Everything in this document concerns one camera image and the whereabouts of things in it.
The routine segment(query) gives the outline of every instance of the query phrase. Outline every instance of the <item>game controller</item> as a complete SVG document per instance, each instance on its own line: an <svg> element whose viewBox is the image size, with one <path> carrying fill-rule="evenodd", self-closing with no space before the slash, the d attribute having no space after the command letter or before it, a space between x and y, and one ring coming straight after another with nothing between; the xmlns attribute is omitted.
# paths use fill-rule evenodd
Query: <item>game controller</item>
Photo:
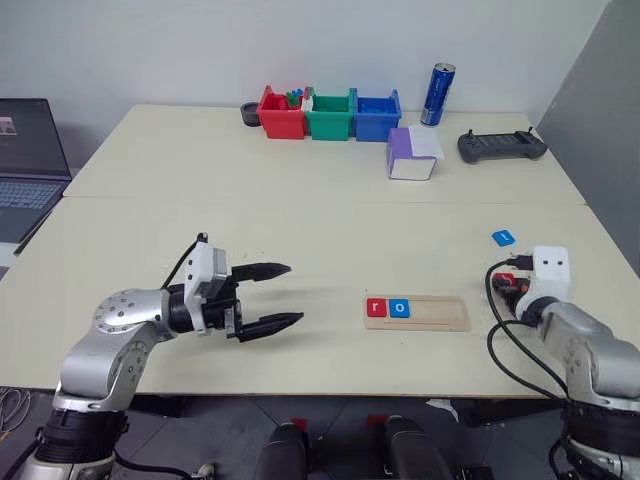
<svg viewBox="0 0 640 480"><path fill-rule="evenodd" d="M472 130L458 138L458 150L467 163L480 159L526 157L535 160L547 151L542 140L531 133L517 130L514 133L474 135Z"/></svg>

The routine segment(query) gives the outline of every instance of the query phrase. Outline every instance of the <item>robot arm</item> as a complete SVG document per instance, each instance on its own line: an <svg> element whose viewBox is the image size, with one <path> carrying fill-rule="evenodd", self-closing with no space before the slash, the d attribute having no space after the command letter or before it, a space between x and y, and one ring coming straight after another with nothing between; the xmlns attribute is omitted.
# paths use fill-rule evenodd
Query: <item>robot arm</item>
<svg viewBox="0 0 640 480"><path fill-rule="evenodd" d="M198 235L188 255L184 284L124 290L98 306L89 332L64 360L53 412L23 479L106 478L115 461L115 443L126 429L124 410L156 344L190 331L208 335L212 329L245 342L273 335L302 318L302 313L277 313L250 324L242 321L239 282L268 280L289 267L258 263L229 273L224 250L210 246L206 234Z"/></svg>
<svg viewBox="0 0 640 480"><path fill-rule="evenodd" d="M530 278L497 273L493 288L517 320L536 328L565 370L569 398L562 445L580 475L566 478L640 479L640 352L566 302L566 249L536 247L532 256L507 264Z"/></svg>

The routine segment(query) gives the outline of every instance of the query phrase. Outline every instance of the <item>table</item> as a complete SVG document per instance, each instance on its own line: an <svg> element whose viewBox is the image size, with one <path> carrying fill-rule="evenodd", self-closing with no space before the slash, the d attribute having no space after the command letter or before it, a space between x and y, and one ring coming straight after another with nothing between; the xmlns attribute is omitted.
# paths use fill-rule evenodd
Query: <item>table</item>
<svg viewBox="0 0 640 480"><path fill-rule="evenodd" d="M517 240L512 249L490 238L505 227ZM157 288L198 231L227 249L232 265L293 267L241 287L248 319L298 310L305 317L242 345L221 332L160 344L140 392L529 396L486 352L493 320L483 276L510 252L537 244L568 247L572 301L640 346L640 280L584 205L65 198L0 282L0 384L54 387L101 300ZM459 295L471 331L365 330L367 291ZM531 332L519 334L559 367ZM516 373L558 391L506 339L497 351Z"/></svg>
<svg viewBox="0 0 640 480"><path fill-rule="evenodd" d="M415 124L405 112L401 123ZM420 203L582 204L554 156L468 165L456 142L526 130L526 116L447 113L437 127L445 160L428 183L388 181L385 143L270 140L246 127L236 108L138 105L81 170L68 197L193 201L307 201L315 198Z"/></svg>

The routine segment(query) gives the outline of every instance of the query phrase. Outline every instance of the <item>purple box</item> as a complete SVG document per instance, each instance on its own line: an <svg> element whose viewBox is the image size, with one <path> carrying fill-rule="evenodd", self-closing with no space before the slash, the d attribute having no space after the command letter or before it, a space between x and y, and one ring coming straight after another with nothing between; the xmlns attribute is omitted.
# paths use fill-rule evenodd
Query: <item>purple box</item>
<svg viewBox="0 0 640 480"><path fill-rule="evenodd" d="M390 179L429 180L431 178L431 172L438 158L442 158L442 150L435 134L420 130L422 128L425 127L417 127L417 130L413 131L410 131L409 128L392 128L389 130L387 173Z"/></svg>

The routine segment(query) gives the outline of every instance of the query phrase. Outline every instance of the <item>red bin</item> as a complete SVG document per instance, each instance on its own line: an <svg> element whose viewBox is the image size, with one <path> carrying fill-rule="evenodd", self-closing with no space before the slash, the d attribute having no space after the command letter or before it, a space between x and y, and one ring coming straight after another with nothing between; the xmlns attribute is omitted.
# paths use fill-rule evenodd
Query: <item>red bin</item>
<svg viewBox="0 0 640 480"><path fill-rule="evenodd" d="M291 138L301 140L305 135L305 118L301 110L302 96L298 105L289 106L287 96L274 93L271 85L264 88L258 104L258 117L269 138Z"/></svg>

